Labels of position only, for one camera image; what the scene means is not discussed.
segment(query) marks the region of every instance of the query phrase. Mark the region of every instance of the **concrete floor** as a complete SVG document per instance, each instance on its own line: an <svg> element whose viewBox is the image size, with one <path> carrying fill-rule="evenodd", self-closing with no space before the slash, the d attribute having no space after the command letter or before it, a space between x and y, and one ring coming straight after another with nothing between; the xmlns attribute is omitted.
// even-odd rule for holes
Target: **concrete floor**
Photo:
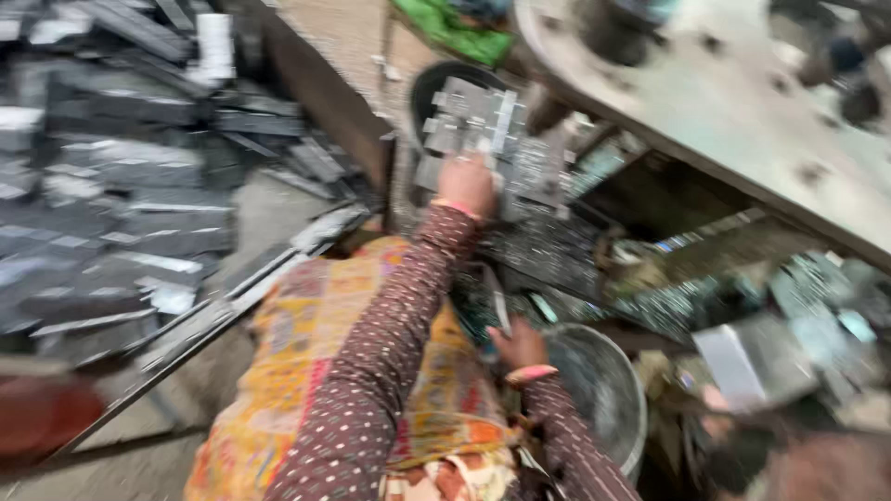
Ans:
<svg viewBox="0 0 891 501"><path fill-rule="evenodd" d="M396 28L391 62L403 76L387 96L378 91L377 66L384 3L354 0L282 0L282 7L315 37L314 43L345 77L401 128L409 121L405 95L412 75L436 60L424 44ZM237 195L240 204L238 252L228 257L211 282L225 279L266 247L296 234L323 206L318 200L254 173ZM244 326L232 329L159 386L187 423L208 423L232 402L235 383L250 364L253 347ZM163 415L145 399L113 420L87 445L163 431ZM4 501L176 501L203 438L182 439L110 460L0 486Z"/></svg>

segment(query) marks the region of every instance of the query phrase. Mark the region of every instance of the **brown polka dot shirt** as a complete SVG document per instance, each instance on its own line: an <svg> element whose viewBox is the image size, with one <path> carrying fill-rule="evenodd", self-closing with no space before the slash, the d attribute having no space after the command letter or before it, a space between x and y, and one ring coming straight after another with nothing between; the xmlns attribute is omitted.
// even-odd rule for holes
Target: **brown polka dot shirt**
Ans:
<svg viewBox="0 0 891 501"><path fill-rule="evenodd" d="M415 244L359 317L266 500L378 499L396 419L421 366L429 324L456 269L475 242L474 221L450 207L430 207ZM522 391L529 417L544 429L548 469L570 499L637 499L634 488L598 451L556 374ZM538 499L523 479L507 498Z"/></svg>

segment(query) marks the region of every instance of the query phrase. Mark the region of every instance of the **green fabric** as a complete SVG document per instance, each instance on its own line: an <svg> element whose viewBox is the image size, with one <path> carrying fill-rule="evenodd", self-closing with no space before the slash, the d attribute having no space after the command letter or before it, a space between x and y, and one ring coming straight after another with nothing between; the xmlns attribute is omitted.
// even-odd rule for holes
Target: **green fabric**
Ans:
<svg viewBox="0 0 891 501"><path fill-rule="evenodd" d="M430 41L494 66L511 46L512 35L463 26L448 0L391 0Z"/></svg>

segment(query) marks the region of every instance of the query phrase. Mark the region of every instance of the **pink bangle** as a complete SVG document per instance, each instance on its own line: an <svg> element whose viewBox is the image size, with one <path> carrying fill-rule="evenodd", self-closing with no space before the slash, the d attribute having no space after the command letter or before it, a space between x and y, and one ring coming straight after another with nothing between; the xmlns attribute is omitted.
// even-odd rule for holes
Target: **pink bangle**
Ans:
<svg viewBox="0 0 891 501"><path fill-rule="evenodd" d="M450 201L444 198L437 198L432 201L430 205L438 205L439 207L451 207L452 209L462 212L465 216L473 219L474 221L482 220L482 218L476 212L470 210L470 208L459 201Z"/></svg>
<svg viewBox="0 0 891 501"><path fill-rule="evenodd" d="M554 367L553 365L528 365L510 372L504 376L504 380L513 387L519 387L527 382L556 372L558 372L557 367Z"/></svg>

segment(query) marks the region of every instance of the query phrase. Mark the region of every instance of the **metal bowl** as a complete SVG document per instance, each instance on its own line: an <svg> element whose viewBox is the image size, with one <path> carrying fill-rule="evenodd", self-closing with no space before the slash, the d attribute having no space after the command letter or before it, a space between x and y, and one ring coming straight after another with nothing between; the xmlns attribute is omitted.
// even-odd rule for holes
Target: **metal bowl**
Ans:
<svg viewBox="0 0 891 501"><path fill-rule="evenodd" d="M590 327L557 324L543 336L551 364L597 443L635 479L647 434L643 388L628 358L616 343Z"/></svg>

